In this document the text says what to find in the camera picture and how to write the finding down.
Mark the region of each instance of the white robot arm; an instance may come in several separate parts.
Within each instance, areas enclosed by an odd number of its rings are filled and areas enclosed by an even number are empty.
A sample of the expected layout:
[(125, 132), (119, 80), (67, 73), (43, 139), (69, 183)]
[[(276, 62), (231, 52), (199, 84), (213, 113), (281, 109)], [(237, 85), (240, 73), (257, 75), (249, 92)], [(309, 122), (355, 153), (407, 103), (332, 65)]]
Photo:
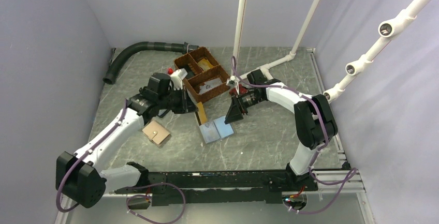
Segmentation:
[(133, 132), (157, 116), (160, 110), (171, 110), (176, 114), (197, 110), (183, 87), (181, 79), (185, 76), (184, 70), (177, 70), (171, 76), (153, 74), (148, 85), (127, 100), (117, 117), (92, 141), (73, 155), (63, 152), (58, 157), (56, 188), (60, 211), (68, 211), (60, 207), (61, 192), (78, 204), (91, 207), (107, 192), (148, 182), (148, 170), (134, 162), (115, 169), (103, 168)]
[(328, 138), (330, 139), (337, 134), (338, 128), (327, 99), (323, 95), (311, 96), (301, 94), (301, 97), (293, 91), (286, 89), (286, 85), (279, 80), (267, 79), (260, 70), (250, 72), (247, 78), (250, 85), (269, 86), (246, 88), (244, 94), (236, 94), (232, 97), (232, 103), (226, 115), (226, 123), (242, 120), (244, 114), (248, 113), (248, 107), (262, 101), (277, 103), (295, 114), (296, 132), (300, 143), (294, 157), (287, 166), (287, 170), (292, 171), (297, 181), (302, 180), (308, 176), (309, 166), (316, 154), (317, 147), (325, 141), (319, 120), (315, 118), (317, 113), (314, 107), (306, 101), (306, 98), (312, 99), (318, 106)]

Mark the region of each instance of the white pipe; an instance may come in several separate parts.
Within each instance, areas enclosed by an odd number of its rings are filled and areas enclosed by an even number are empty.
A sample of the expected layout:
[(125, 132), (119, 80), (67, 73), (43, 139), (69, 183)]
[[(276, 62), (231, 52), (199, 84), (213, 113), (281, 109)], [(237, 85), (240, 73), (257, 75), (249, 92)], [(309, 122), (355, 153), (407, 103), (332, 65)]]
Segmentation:
[[(292, 60), (296, 56), (297, 47), (299, 47), (299, 44), (302, 41), (303, 35), (305, 34), (306, 29), (308, 28), (308, 26), (310, 24), (310, 21), (314, 15), (314, 12), (315, 12), (319, 2), (320, 2), (320, 0), (313, 0), (313, 3), (311, 4), (311, 7), (308, 11), (308, 14), (306, 15), (305, 21), (303, 22), (302, 27), (300, 28), (299, 35), (297, 36), (296, 41), (294, 42), (294, 45), (293, 45), (291, 51), (289, 52), (289, 54), (284, 56), (283, 58), (276, 60), (276, 61), (259, 66), (258, 68), (256, 68), (256, 70), (261, 69), (261, 68), (265, 68), (265, 69), (269, 70), (270, 68), (272, 68), (274, 66), (277, 66), (277, 65), (280, 65), (284, 62)], [(249, 73), (250, 72), (243, 74), (241, 76), (241, 78), (242, 79), (247, 78), (247, 75)]]
[(308, 11), (308, 14), (306, 15), (305, 21), (303, 22), (302, 28), (300, 29), (299, 35), (297, 36), (296, 42), (294, 42), (294, 46), (292, 47), (289, 55), (291, 55), (291, 54), (296, 55), (297, 47), (299, 47), (299, 44), (302, 41), (303, 35), (305, 34), (305, 31), (311, 22), (311, 19), (314, 15), (314, 12), (315, 12), (319, 2), (320, 2), (320, 0), (314, 0), (313, 3), (311, 4), (311, 8)]
[(412, 3), (403, 9), (395, 18), (383, 21), (378, 26), (381, 37), (363, 54), (357, 61), (346, 65), (347, 75), (333, 88), (324, 92), (329, 102), (336, 100), (346, 87), (374, 60), (374, 58), (390, 43), (398, 37), (415, 19), (416, 15), (426, 6), (430, 0), (413, 0)]
[(239, 47), (241, 46), (242, 24), (244, 23), (245, 4), (247, 0), (239, 0), (238, 16), (236, 18), (235, 42), (233, 44), (233, 56), (238, 62)]

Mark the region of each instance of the white wall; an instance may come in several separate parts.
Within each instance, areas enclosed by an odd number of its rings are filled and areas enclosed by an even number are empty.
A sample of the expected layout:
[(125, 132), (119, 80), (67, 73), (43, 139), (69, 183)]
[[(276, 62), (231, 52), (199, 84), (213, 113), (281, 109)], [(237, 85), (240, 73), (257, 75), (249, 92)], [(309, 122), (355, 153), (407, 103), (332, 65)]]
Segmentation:
[[(238, 0), (87, 0), (113, 47), (139, 41), (233, 46)], [(292, 46), (313, 0), (247, 0), (242, 46)], [(337, 3), (324, 0), (322, 5)], [(329, 19), (335, 8), (319, 12)], [(319, 21), (311, 29), (319, 30)], [(315, 45), (306, 37), (303, 46)]]
[[(412, 0), (341, 0), (317, 45), (325, 88)], [(392, 41), (332, 104), (348, 159), (378, 223), (438, 223), (439, 0)]]
[(110, 47), (85, 0), (0, 0), (1, 223), (53, 223), (55, 163), (89, 137)]

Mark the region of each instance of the wooden crate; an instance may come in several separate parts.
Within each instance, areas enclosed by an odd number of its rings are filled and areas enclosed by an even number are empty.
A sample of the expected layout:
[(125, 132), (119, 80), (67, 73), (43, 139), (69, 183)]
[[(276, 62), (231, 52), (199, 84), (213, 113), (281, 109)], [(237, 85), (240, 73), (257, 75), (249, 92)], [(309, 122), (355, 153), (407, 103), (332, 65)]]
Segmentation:
[[(197, 62), (206, 58), (209, 63), (214, 67), (203, 71)], [(224, 68), (216, 61), (212, 54), (205, 47), (200, 47), (195, 51), (189, 52), (174, 60), (175, 67), (181, 69), (185, 65), (189, 65), (189, 68), (195, 74), (194, 77), (188, 79), (183, 79), (183, 83), (187, 90), (192, 94), (197, 102), (205, 103), (208, 100), (228, 91), (229, 86), (226, 85), (226, 81), (229, 78), (229, 74), (224, 70)], [(200, 94), (200, 86), (204, 85), (205, 82), (210, 81), (215, 78), (220, 78), (222, 84), (215, 87), (203, 94)]]

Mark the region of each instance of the gray floor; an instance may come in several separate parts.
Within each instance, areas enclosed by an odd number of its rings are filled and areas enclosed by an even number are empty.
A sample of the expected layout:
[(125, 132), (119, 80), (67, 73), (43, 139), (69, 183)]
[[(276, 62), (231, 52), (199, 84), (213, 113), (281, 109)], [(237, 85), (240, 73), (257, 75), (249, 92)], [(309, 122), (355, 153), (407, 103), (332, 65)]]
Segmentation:
[[(242, 47), (238, 71), (244, 73), (288, 54), (288, 47)], [(218, 62), (230, 72), (232, 47), (209, 48)], [(122, 49), (117, 49), (115, 56)], [(122, 68), (115, 85), (105, 85), (99, 103), (91, 138), (95, 137), (117, 115), (124, 98), (148, 83), (154, 72), (166, 72), (179, 53), (143, 51), (130, 58)], [(307, 94), (318, 94), (318, 82), (306, 49), (299, 49), (294, 60), (270, 69), (270, 73), (288, 86)], [(208, 118), (227, 113), (230, 99), (224, 93), (204, 104)], [(193, 113), (156, 119), (171, 133), (165, 145), (158, 148), (141, 132), (133, 134), (122, 145), (107, 168), (135, 161), (150, 171), (211, 171), (282, 169), (293, 157), (299, 140), (294, 115), (284, 108), (262, 102), (249, 109), (249, 115), (233, 123), (235, 134), (221, 141), (201, 146), (202, 136)], [(339, 168), (333, 142), (323, 151), (316, 168)]]

